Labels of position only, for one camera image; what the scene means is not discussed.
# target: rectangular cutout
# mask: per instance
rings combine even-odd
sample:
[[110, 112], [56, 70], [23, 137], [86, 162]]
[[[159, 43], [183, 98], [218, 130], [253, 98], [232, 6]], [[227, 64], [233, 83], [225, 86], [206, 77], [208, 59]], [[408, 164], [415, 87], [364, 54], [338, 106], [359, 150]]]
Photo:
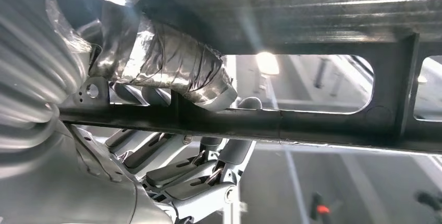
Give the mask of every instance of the rectangular cutout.
[[226, 59], [237, 102], [255, 96], [265, 109], [350, 114], [372, 96], [373, 69], [362, 57], [259, 53]]
[[414, 117], [419, 120], [442, 121], [442, 56], [424, 59], [418, 83]]

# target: metal frame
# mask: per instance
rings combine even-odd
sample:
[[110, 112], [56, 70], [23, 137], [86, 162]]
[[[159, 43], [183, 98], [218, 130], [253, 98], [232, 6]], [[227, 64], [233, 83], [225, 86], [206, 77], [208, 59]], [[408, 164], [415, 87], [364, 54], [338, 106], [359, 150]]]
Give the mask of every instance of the metal frame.
[[226, 109], [209, 112], [172, 94], [169, 107], [109, 105], [61, 108], [66, 123], [284, 144], [314, 143], [441, 153], [442, 125], [413, 116], [422, 62], [442, 54], [440, 43], [414, 34], [396, 43], [312, 43], [268, 49], [277, 54], [348, 54], [375, 73], [372, 99], [354, 114]]

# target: silver duct tape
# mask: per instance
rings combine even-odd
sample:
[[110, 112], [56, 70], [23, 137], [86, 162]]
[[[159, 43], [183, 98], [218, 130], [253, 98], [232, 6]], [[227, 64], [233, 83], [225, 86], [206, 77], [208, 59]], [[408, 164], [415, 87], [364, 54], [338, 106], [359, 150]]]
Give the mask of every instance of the silver duct tape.
[[45, 1], [46, 13], [51, 25], [54, 27], [55, 33], [63, 39], [71, 53], [90, 53], [92, 50], [91, 44], [75, 33], [72, 26], [60, 11], [57, 0]]
[[[115, 46], [105, 49], [124, 52], [123, 43], [114, 43]], [[229, 107], [237, 97], [219, 55], [191, 36], [145, 15], [141, 15], [130, 55], [109, 53], [114, 52], [105, 51], [97, 58], [90, 75], [172, 89], [196, 105], [214, 111]]]

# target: bolt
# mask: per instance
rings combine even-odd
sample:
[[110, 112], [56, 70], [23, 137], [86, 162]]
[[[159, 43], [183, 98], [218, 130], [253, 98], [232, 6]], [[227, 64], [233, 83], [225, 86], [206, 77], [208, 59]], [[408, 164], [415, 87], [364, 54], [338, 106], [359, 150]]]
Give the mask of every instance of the bolt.
[[235, 190], [236, 190], [236, 187], [231, 186], [226, 191], [226, 197], [224, 199], [226, 201], [226, 203], [232, 203], [235, 200]]
[[186, 135], [184, 136], [184, 139], [182, 139], [182, 143], [184, 145], [189, 145], [192, 142], [193, 136], [191, 135]]

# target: metal rail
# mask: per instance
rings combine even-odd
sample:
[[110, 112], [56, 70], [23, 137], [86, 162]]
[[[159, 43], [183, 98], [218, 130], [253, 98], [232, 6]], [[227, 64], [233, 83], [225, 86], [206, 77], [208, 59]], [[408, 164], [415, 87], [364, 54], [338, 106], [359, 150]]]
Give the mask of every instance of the metal rail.
[[419, 42], [415, 34], [396, 43], [333, 43], [290, 45], [292, 54], [349, 54], [373, 67], [372, 99], [354, 114], [283, 110], [227, 109], [208, 112], [174, 94], [167, 108], [109, 105], [100, 109], [62, 108], [68, 123], [189, 133], [280, 143], [328, 143], [440, 153], [440, 123], [413, 116], [423, 60], [442, 54], [438, 43]]

